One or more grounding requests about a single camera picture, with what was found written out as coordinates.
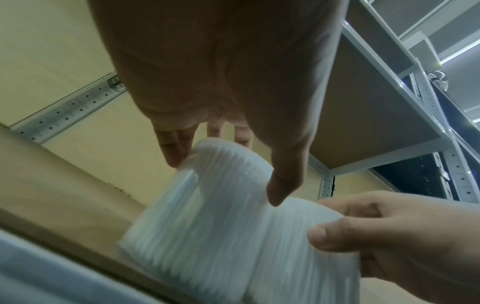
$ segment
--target hand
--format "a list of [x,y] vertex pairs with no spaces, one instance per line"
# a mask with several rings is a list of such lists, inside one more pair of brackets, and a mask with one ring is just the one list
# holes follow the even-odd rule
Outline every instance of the hand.
[[207,122],[271,149],[268,199],[303,181],[348,0],[90,0],[123,83],[178,167]]
[[381,191],[319,203],[345,218],[308,232],[316,248],[360,250],[363,277],[426,301],[479,302],[480,206]]

